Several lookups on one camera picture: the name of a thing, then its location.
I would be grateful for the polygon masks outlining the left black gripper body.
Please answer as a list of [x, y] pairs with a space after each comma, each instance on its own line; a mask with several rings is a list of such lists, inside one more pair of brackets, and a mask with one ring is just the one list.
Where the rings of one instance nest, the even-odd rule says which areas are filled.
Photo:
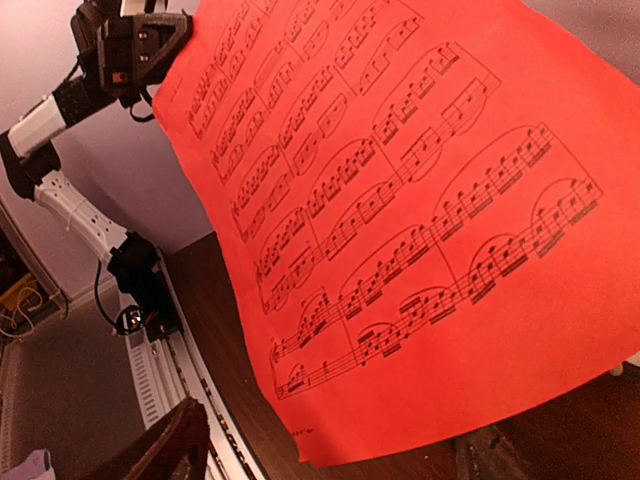
[[168, 1], [83, 1], [70, 23], [83, 78], [113, 98], [144, 98], [133, 81], [133, 27], [123, 17], [167, 8]]

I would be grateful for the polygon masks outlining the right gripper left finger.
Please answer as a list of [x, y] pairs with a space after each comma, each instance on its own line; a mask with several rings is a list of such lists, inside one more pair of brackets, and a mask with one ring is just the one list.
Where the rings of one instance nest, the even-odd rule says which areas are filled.
[[132, 444], [103, 462], [86, 479], [203, 479], [209, 452], [204, 406], [182, 400]]

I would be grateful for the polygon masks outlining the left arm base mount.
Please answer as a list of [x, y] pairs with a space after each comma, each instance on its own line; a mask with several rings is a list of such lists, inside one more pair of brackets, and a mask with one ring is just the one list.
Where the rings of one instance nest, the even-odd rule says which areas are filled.
[[127, 231], [124, 242], [112, 247], [109, 253], [107, 271], [115, 278], [119, 292], [130, 295], [134, 300], [115, 317], [106, 313], [98, 293], [102, 273], [102, 262], [98, 261], [94, 300], [115, 332], [120, 336], [130, 336], [144, 330], [150, 342], [182, 332], [181, 320], [154, 245], [138, 233]]

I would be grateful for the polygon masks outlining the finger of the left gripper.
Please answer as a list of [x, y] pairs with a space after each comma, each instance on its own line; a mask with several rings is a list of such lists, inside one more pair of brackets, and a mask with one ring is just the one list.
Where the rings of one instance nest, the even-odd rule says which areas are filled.
[[184, 13], [139, 14], [133, 17], [135, 83], [161, 83], [189, 42], [193, 18]]

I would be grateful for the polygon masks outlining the red sheet music paper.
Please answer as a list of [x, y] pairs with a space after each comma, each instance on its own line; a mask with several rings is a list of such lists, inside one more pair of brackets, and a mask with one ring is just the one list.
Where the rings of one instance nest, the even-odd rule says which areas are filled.
[[639, 89], [519, 1], [203, 1], [154, 113], [257, 383], [334, 466], [639, 349]]

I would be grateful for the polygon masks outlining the pink music stand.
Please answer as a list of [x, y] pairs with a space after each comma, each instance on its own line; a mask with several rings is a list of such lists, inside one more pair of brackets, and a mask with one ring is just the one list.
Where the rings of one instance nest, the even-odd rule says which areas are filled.
[[638, 371], [640, 369], [640, 353], [637, 352], [631, 357], [624, 360], [622, 363], [615, 366], [609, 371], [609, 374], [614, 377], [621, 376], [625, 370]]

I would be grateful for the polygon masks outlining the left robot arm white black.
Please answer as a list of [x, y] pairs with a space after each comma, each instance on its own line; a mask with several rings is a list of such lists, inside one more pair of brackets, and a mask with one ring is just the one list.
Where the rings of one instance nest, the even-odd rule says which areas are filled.
[[[68, 75], [82, 38], [112, 17], [145, 10], [144, 1], [4, 1], [1, 4], [1, 128], [19, 118]], [[155, 122], [136, 123], [119, 103], [53, 140], [62, 170], [113, 220], [173, 253], [211, 230], [193, 188]], [[94, 282], [96, 258], [67, 226], [1, 182], [1, 199], [53, 286], [75, 305]]]

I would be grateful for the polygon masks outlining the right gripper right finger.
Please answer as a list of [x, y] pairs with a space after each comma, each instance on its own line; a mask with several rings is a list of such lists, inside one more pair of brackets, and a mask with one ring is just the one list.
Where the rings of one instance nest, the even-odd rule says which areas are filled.
[[469, 432], [454, 444], [458, 479], [535, 479], [531, 464], [498, 427]]

